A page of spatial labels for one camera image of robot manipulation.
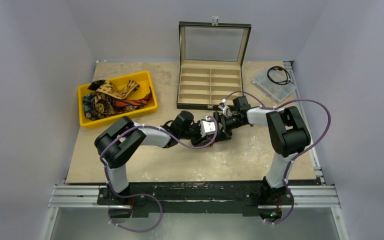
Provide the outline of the colourful patterned tie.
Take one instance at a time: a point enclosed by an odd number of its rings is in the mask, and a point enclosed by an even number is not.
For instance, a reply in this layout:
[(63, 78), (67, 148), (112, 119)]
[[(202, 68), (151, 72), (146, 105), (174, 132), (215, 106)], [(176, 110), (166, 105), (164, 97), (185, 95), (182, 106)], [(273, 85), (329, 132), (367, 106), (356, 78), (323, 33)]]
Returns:
[(204, 146), (206, 146), (207, 148), (210, 148), (213, 146), (214, 142), (215, 142), (214, 135), (206, 135), (204, 137), (191, 140), (192, 146), (196, 148), (204, 147)]

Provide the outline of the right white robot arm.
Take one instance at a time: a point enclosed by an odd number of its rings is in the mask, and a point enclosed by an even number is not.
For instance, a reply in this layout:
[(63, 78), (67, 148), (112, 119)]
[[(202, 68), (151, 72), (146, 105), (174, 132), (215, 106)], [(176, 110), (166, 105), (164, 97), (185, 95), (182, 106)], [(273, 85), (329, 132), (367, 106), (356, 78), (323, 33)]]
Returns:
[(268, 204), (280, 198), (288, 184), (293, 158), (303, 153), (311, 143), (309, 130), (297, 107), (265, 109), (252, 107), (245, 96), (233, 100), (233, 110), (221, 103), (213, 113), (217, 121), (216, 142), (232, 138), (232, 131), (246, 125), (268, 128), (271, 146), (275, 152), (268, 173), (263, 178), (260, 196)]

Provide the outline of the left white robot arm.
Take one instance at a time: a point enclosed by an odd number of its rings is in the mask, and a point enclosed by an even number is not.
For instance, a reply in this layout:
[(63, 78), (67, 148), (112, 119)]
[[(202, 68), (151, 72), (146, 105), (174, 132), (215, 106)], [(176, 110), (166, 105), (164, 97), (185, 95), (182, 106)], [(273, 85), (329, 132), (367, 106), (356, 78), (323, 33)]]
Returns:
[(190, 149), (212, 145), (218, 136), (219, 125), (214, 117), (194, 121), (189, 111), (181, 111), (173, 120), (161, 126), (139, 124), (124, 116), (101, 133), (94, 141), (104, 167), (109, 197), (118, 205), (129, 199), (126, 164), (140, 146), (171, 148), (190, 140)]

